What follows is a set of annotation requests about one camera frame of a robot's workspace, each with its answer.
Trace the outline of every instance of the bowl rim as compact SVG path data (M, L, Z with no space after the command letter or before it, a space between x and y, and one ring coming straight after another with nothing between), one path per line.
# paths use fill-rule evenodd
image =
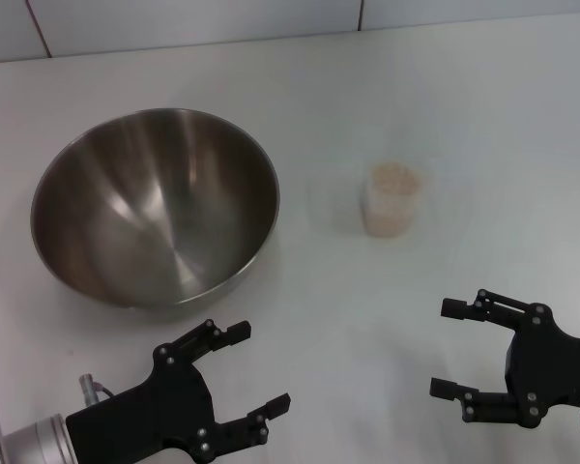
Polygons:
M47 261L45 260L40 248L39 248L39 244L37 242L37 235L35 233L35 211L37 209L37 205L38 205L38 200L39 200L39 191L42 187L42 185L44 184L44 180L47 177L47 175L49 174L49 172L51 171L51 169L54 167L54 165L62 158L66 155L66 153L69 151L69 149L75 144L77 143L79 140L81 140L82 138L84 138L86 135L88 135L89 133L91 133L92 131L105 126L107 124L113 123L115 121L118 121L120 119L124 119L124 118L128 118L130 116L134 116L136 114L141 114L141 113L153 113L153 112L158 112L158 111L177 111L177 112L186 112L186 113L195 113L195 114L200 114L209 118L213 118L216 119L218 121L221 121L227 125L229 125L231 128L235 129L236 131L238 131L239 133L241 133L242 135L244 135L245 137L247 137L248 140L250 140L255 147L260 151L260 154L263 156L265 163L267 164L267 166L269 167L271 174L273 175L273 180L274 180L274 184L275 184L275 214L273 216L273 220L271 221L271 226L269 227L269 231L267 232L266 237L264 238L264 240L262 241L262 243L260 244L260 246L258 247L258 249L256 249L256 251L253 253L253 256L251 256L251 258L243 265L243 267L241 269L239 269L236 273L234 273L233 275L231 275L229 278L227 278L226 280L224 280L221 283L218 283L217 285L215 285L214 287L209 288L208 290L199 293L197 295L194 295L193 297L189 297L189 298L185 298L182 300L178 300L175 302L171 302L171 303L159 303L159 304L135 304L135 303L121 303L121 302L117 302L117 301L110 301L110 300L106 300L106 299L101 299L98 298L96 296L90 295L88 293L85 293L84 291L75 288L73 286L71 286L68 282L66 282L63 278L61 278L59 275L57 275L54 270L49 266L49 264L47 263ZM62 284L66 285L67 287L71 288L73 291L75 291L76 293L78 293L79 295L83 295L84 297L90 299L90 300L94 300L96 302L101 302L104 304L109 304L109 305L115 305L115 306L119 306L119 307L138 307L138 308L159 308L159 307L166 307L166 308L170 308L170 307L175 307L175 306L179 306L179 305L185 305L187 303L192 303L195 302L197 300L202 300L214 293L216 293L217 291L219 291L220 289L229 286L231 283L237 281L240 277L244 276L247 273L247 269L253 264L253 262L258 258L258 256L260 255L260 252L262 251L262 248L264 248L264 246L267 244L267 242L271 239L271 236L273 235L273 232L275 231L275 227L276 227L276 223L277 223L277 218L279 216L279 203L280 203L280 191L279 191L279 179L277 177L277 173L275 170L275 167L273 166L273 162L271 161L271 158L269 157L269 155L267 154L267 152L264 150L264 148L262 148L262 145L260 145L258 143L258 141L253 138L249 133L247 133L245 130L241 129L239 126L237 126L236 124L232 123L231 121L228 121L227 119L221 118L219 116L216 116L215 114L211 114L211 113L207 113L206 111L200 111L197 109L188 109L188 108L179 108L179 107L156 107L156 108L148 108L148 109L140 109L137 111L133 111L131 113L127 113L127 114L123 114L121 116L117 116L114 118L110 118L107 119L105 121L103 121L102 123L99 123L93 127L91 127L90 129L88 129L87 131L83 132L81 135L79 135L78 137L76 137L75 139L73 139L71 142L69 142L59 153L58 155L56 155L54 157L54 159L49 163L49 165L47 166L47 168L45 169L45 171L43 172L43 175L41 176L41 178L39 179L39 182L37 183L37 187L35 188L35 193L33 195L32 198L32 204L30 207L30 232L32 235L32 241L34 243L35 246L35 250L37 251L37 254L39 255L39 257L41 258L41 261L43 262L45 268L57 279L59 280Z

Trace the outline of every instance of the table surface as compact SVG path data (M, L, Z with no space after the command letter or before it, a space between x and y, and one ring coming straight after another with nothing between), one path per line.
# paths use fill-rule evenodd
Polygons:
M52 158L95 124L214 113L270 155L281 205L250 277L204 311L103 306L59 284L29 232ZM355 181L382 157L430 173L403 237L362 230ZM465 424L431 376L504 391L511 331L439 317L485 287L551 305L580 336L580 14L0 64L0 420L120 392L207 317L251 340L197 362L217 419L289 392L265 447L222 463L580 462L580 410L539 429ZM169 450L151 463L189 462Z

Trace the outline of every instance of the white wall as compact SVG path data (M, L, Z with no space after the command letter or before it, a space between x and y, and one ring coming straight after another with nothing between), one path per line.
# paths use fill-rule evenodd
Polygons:
M0 61L43 57L43 44L24 1L0 0Z
M361 0L32 0L55 56L356 30Z
M363 29L580 12L580 0L365 0Z

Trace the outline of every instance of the cable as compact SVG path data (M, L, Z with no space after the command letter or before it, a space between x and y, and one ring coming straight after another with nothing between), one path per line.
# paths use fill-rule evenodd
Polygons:
M101 391L103 393L105 393L107 396L109 396L110 398L114 397L114 393L112 393L110 390L108 390L106 387L101 387Z

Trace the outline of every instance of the metal bowl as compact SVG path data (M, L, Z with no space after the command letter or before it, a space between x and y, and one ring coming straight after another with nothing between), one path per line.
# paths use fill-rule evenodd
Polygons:
M216 292L253 262L279 207L273 166L210 114L150 109L92 128L47 168L32 237L73 289L121 306Z

